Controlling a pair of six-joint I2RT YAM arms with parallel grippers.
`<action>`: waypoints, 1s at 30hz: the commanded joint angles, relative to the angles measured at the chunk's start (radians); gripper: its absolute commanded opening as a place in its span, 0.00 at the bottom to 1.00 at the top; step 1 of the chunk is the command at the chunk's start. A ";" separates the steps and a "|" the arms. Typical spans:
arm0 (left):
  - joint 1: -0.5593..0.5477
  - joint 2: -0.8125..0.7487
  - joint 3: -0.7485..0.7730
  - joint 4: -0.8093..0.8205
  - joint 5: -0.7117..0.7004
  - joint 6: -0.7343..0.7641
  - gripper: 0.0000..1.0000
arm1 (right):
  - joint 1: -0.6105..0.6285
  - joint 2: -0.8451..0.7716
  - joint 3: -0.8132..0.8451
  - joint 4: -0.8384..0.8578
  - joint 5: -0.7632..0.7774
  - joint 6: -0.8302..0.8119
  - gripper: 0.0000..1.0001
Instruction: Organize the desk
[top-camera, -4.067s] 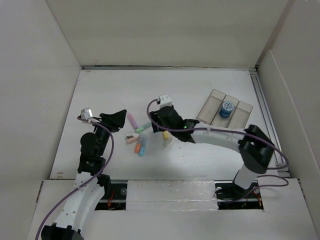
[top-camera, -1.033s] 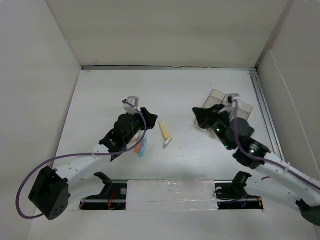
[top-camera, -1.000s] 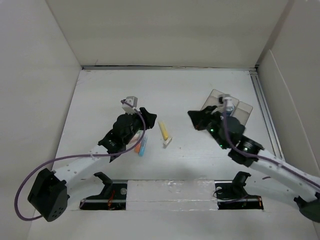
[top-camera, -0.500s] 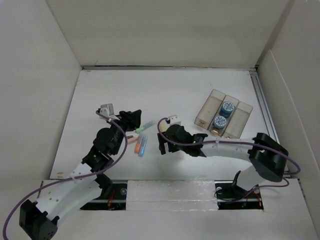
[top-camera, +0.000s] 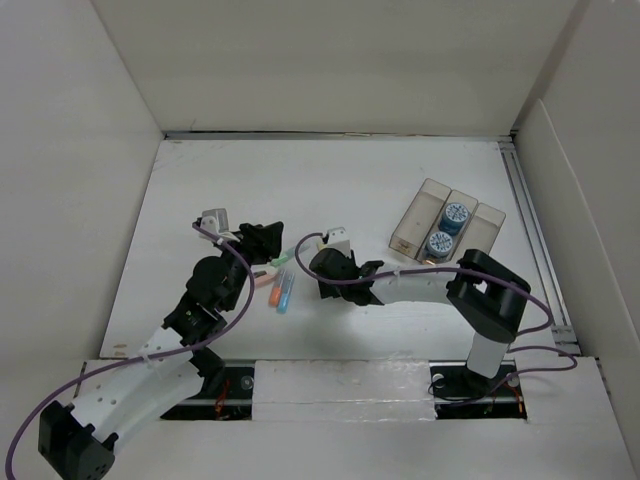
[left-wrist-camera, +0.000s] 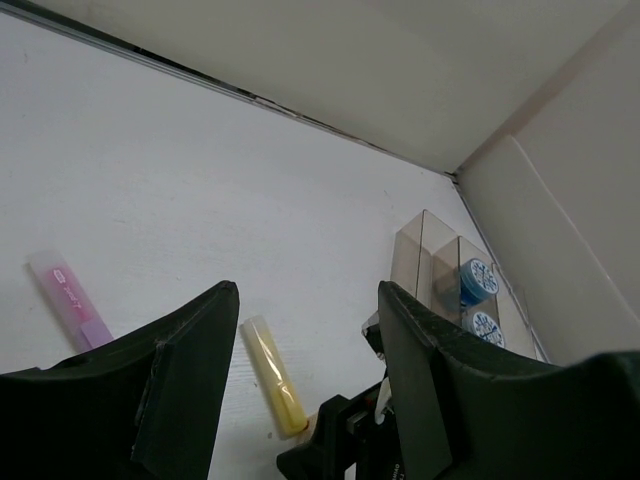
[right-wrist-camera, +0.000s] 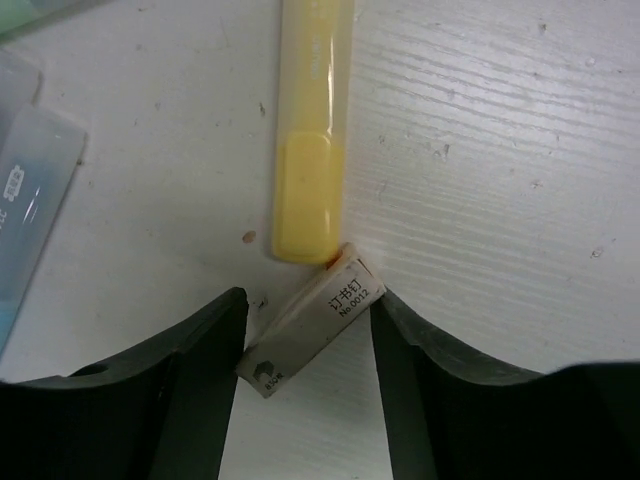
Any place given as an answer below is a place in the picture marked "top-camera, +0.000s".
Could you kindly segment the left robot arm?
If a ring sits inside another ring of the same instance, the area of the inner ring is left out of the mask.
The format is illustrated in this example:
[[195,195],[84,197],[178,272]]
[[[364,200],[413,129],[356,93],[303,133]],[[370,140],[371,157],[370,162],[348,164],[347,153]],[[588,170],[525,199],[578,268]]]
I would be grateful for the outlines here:
[[68,404],[52,400],[39,418],[38,451],[62,479],[102,479],[123,446],[177,403],[222,387],[224,361],[208,344],[227,325],[244,290],[253,292],[254,265],[282,250],[282,222],[243,223],[218,234],[197,220],[195,229],[219,249],[199,260],[185,292],[136,358],[114,365],[93,390]]

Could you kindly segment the blue patterned tape roll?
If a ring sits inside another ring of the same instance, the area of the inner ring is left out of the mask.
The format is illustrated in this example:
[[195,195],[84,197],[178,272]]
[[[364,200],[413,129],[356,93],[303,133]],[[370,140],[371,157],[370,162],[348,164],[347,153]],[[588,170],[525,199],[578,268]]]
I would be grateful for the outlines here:
[[435,260],[446,260],[450,257],[454,247],[454,238],[444,232],[435,231],[426,240],[425,257]]

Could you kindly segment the green highlighter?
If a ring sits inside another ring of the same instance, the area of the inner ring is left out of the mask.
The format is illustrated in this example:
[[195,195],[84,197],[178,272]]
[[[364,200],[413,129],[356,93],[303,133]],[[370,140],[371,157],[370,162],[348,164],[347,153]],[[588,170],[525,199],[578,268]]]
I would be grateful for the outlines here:
[[274,260],[272,260],[270,262],[270,265],[273,266],[273,267],[279,267],[279,266],[287,263],[288,261],[290,261],[294,257],[295,257],[295,252],[293,250],[287,250],[284,253],[282,253],[279,257],[277,257]]

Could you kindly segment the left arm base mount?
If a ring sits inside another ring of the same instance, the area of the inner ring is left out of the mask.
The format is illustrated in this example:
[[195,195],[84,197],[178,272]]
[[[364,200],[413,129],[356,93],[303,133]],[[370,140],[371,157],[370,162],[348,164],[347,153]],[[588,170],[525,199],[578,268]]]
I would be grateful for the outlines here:
[[226,360],[201,390],[161,416],[166,421],[248,421],[252,419],[255,360]]

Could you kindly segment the orange highlighter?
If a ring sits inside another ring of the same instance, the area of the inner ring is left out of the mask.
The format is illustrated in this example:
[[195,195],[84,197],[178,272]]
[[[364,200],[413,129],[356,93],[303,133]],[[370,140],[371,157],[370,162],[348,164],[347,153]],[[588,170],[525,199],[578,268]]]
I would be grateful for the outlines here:
[[279,305],[285,278],[286,278],[286,270],[285,269],[279,270],[274,279],[271,292],[269,295],[269,299],[268,299],[268,305],[270,307],[277,307]]

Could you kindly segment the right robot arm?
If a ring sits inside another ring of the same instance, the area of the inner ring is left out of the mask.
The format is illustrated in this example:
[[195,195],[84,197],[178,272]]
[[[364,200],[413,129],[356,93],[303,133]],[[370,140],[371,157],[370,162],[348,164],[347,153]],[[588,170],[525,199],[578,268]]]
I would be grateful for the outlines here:
[[309,264],[322,298],[342,298],[358,306],[401,302],[450,305],[474,330],[462,381],[483,394],[499,379],[499,368],[519,332],[531,287],[521,277],[477,249],[458,261],[463,272],[423,273],[381,260],[359,266],[353,254],[325,248]]

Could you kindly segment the pink eraser block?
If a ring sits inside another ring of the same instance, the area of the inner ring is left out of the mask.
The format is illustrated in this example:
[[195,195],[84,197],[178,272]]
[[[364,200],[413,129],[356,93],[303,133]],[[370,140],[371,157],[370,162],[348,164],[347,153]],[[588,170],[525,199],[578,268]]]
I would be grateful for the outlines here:
[[279,273],[279,269],[272,266],[265,266],[263,268],[253,271],[253,278],[256,288],[272,283]]

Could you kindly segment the blue highlighter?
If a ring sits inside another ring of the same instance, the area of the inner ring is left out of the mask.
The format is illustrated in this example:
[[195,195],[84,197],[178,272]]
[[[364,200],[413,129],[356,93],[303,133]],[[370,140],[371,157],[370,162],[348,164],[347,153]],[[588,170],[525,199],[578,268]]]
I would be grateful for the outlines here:
[[295,273],[291,270],[287,270],[282,283],[280,299],[276,307],[276,311],[280,314],[285,314],[288,310],[294,281]]

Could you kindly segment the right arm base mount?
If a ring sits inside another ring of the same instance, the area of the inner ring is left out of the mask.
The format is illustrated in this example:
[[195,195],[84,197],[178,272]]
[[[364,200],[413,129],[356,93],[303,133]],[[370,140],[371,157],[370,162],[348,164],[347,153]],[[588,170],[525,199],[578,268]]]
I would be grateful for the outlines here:
[[516,371],[513,363],[503,363],[491,379],[463,363],[432,363],[429,370],[437,420],[527,419],[519,378],[500,384]]

